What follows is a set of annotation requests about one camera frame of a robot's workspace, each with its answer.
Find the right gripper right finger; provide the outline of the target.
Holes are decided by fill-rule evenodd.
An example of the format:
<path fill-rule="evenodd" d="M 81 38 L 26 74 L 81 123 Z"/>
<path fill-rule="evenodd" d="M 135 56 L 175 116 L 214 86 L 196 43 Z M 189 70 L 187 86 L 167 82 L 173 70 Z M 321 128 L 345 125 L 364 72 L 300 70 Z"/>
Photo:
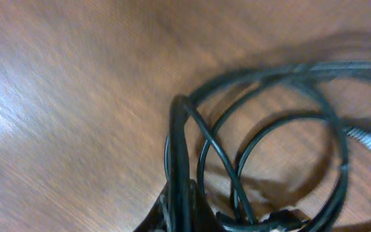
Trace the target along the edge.
<path fill-rule="evenodd" d="M 207 199 L 198 188 L 195 180 L 189 183 L 190 217 L 192 232 L 225 232 L 217 221 Z"/>

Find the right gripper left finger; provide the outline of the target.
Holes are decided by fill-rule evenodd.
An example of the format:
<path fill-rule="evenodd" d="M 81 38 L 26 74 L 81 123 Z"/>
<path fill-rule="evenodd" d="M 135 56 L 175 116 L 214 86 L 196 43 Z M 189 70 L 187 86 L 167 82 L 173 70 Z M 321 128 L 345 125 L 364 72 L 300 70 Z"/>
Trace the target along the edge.
<path fill-rule="evenodd" d="M 170 214 L 170 183 L 167 182 L 154 205 L 141 223 L 134 229 L 134 232 L 171 232 L 172 221 Z"/>

